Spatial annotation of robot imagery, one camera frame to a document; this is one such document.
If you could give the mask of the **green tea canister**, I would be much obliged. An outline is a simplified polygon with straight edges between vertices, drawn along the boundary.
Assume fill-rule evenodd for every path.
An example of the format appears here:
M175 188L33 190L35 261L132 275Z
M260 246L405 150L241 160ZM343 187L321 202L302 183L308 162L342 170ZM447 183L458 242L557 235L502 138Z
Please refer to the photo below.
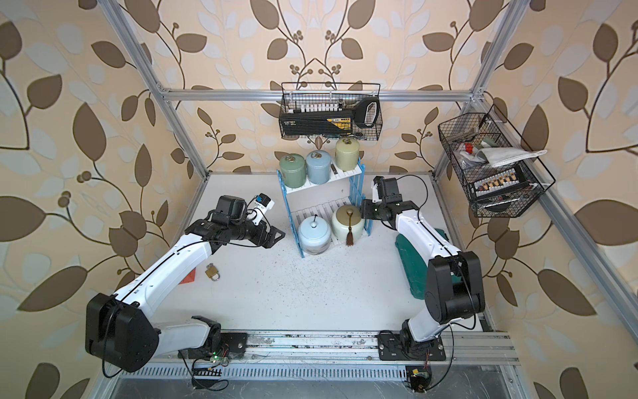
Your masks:
M291 153L282 157L279 161L279 171L284 185L290 189L297 189L306 183L306 161L299 154Z

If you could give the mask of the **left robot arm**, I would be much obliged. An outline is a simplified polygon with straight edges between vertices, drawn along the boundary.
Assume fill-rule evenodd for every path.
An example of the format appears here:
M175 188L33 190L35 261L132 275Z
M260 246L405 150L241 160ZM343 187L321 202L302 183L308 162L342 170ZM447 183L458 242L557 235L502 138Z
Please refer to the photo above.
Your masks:
M221 196L215 209L191 224L158 261L114 294L97 294L86 306L86 352L126 372L136 372L153 357L190 350L219 356L221 326L203 316L185 322L152 324L163 301L187 275L230 244L270 249L285 234L265 214L274 202L261 193L250 202Z

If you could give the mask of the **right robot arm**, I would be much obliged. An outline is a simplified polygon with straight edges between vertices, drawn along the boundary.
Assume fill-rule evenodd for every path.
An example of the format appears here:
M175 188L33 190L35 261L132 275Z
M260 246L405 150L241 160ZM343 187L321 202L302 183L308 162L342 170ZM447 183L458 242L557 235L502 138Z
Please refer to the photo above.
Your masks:
M398 232L426 263L425 307L405 320L395 336L401 356L426 360L445 329L461 319L477 319L485 310L481 264L474 252L458 249L439 234L420 206L404 200L398 181L375 177L373 198L362 202L362 216Z

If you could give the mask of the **blue tea canister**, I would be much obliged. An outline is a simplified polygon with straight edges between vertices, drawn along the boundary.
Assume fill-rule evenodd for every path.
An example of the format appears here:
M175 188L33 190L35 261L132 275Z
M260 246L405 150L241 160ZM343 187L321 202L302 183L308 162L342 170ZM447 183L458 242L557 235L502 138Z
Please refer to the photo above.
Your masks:
M326 184L332 174L332 157L325 151L312 151L306 158L307 179L314 185Z

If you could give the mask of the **yellow-green tea canister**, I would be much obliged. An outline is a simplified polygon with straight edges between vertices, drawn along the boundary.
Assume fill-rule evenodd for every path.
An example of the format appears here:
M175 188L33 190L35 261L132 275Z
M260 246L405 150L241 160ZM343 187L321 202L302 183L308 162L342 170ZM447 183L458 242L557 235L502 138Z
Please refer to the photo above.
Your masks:
M360 158L360 143L354 138L343 137L336 144L336 165L342 171L352 171Z

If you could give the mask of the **blue white wooden shelf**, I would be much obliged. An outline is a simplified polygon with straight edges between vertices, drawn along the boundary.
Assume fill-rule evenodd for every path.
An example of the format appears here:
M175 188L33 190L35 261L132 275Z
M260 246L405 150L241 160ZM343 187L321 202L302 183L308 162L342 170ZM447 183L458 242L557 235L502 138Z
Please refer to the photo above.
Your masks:
M287 219L297 251L303 259L307 253L302 249L298 227L305 218L316 214L330 222L332 214L339 207L346 204L361 207L366 198L363 186L367 168L362 160L357 161L357 166L352 171L342 171L334 165L331 167L331 178L326 184L314 185L306 181L304 186L296 189L285 186L282 172L277 171Z

